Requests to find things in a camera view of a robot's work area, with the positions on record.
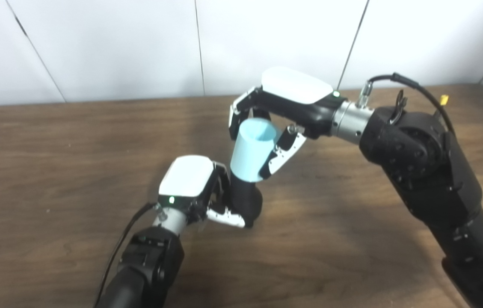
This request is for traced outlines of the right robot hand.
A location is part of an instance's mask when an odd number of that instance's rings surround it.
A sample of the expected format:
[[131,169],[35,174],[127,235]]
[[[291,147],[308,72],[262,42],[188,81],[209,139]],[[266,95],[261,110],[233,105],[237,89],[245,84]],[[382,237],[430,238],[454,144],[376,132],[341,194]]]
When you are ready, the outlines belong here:
[[290,68],[269,68],[261,85],[233,101],[231,173],[247,183],[270,178],[308,139],[331,136],[346,99],[331,85]]

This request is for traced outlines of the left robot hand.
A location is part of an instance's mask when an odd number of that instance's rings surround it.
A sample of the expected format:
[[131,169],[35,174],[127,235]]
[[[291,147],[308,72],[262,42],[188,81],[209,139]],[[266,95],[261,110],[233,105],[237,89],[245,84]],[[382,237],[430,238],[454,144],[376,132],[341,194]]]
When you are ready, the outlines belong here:
[[190,224],[210,220],[244,228],[244,218],[230,202],[230,177],[226,166],[201,155],[175,158],[158,191],[153,226],[180,235]]

